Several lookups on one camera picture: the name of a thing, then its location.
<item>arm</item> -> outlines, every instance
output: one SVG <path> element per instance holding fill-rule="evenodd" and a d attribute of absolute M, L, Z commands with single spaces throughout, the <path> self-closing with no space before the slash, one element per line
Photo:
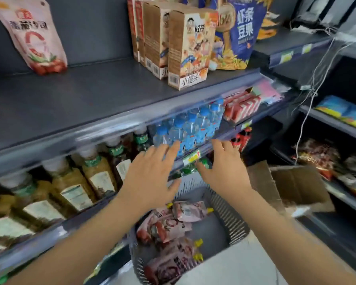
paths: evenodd
<path fill-rule="evenodd" d="M 103 210 L 74 234 L 39 257 L 8 281 L 8 285 L 81 285 L 104 255 L 149 210 L 170 202 L 179 188 L 177 179 L 167 188 L 179 142 L 151 146 L 129 167 L 123 187 Z"/>
<path fill-rule="evenodd" d="M 288 284 L 356 285 L 356 277 L 336 263 L 325 246 L 299 234 L 252 189 L 240 154 L 230 142 L 213 140 L 213 147 L 213 168 L 197 163 L 200 175 L 248 223 Z"/>

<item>person's left hand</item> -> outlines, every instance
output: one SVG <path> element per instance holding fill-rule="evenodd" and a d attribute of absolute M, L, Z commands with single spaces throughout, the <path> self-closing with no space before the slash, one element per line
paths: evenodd
<path fill-rule="evenodd" d="M 179 148 L 179 141 L 175 141 L 170 148 L 162 144 L 139 153 L 128 169 L 117 198 L 136 206 L 142 214 L 171 202 L 181 179 L 174 180 L 170 187 L 167 187 L 167 179 Z"/>

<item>white bottle label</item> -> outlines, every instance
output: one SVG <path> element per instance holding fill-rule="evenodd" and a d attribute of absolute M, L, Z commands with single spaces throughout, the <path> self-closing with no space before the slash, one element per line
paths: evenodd
<path fill-rule="evenodd" d="M 47 221 L 66 220 L 66 218 L 46 200 L 32 203 L 24 207 L 23 210 L 37 219 L 46 219 Z"/>
<path fill-rule="evenodd" d="M 131 160 L 127 159 L 127 160 L 124 160 L 124 161 L 118 163 L 116 166 L 117 172 L 119 172 L 119 175 L 123 181 L 125 179 L 125 176 L 127 175 L 130 165 L 131 165 Z"/>
<path fill-rule="evenodd" d="M 80 184 L 66 188 L 61 192 L 61 194 L 78 211 L 82 211 L 83 209 L 90 207 L 93 204 L 86 191 Z"/>
<path fill-rule="evenodd" d="M 10 236 L 17 238 L 28 234 L 34 235 L 34 232 L 9 217 L 0 218 L 0 237 Z"/>
<path fill-rule="evenodd" d="M 92 184 L 100 191 L 103 189 L 104 192 L 106 191 L 115 191 L 114 186 L 112 185 L 111 178 L 107 171 L 100 172 L 95 174 L 90 178 Z"/>

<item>forearm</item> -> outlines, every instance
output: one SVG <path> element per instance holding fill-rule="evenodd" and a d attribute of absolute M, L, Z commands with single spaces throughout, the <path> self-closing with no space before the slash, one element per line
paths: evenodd
<path fill-rule="evenodd" d="M 142 216 L 125 200 L 115 198 L 77 232 L 10 279 L 8 285 L 73 285 L 83 281 L 104 255 Z"/>
<path fill-rule="evenodd" d="M 254 190 L 226 198 L 251 227 L 290 285 L 355 285 L 356 277 L 338 264 L 331 252 L 315 243 L 306 232 L 294 226 Z"/>

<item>white bottle cap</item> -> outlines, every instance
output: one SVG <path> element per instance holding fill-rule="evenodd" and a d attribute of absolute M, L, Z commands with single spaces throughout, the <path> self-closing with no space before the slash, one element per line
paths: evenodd
<path fill-rule="evenodd" d="M 139 129 L 134 131 L 134 133 L 137 134 L 137 135 L 140 135 L 140 134 L 144 134 L 146 131 L 147 131 L 147 127 L 146 126 L 141 126 Z"/>
<path fill-rule="evenodd" d="M 22 184 L 28 176 L 29 174 L 27 172 L 7 175 L 0 178 L 0 185 L 8 189 L 16 188 Z"/>
<path fill-rule="evenodd" d="M 43 168 L 49 172 L 57 172 L 68 166 L 65 157 L 55 157 L 53 159 L 44 160 L 41 164 Z"/>
<path fill-rule="evenodd" d="M 105 143 L 107 144 L 108 147 L 114 147 L 117 146 L 120 143 L 120 137 L 112 137 L 108 138 Z"/>
<path fill-rule="evenodd" d="M 96 151 L 95 146 L 82 147 L 78 149 L 78 153 L 83 158 L 90 158 L 96 156 L 98 152 Z"/>

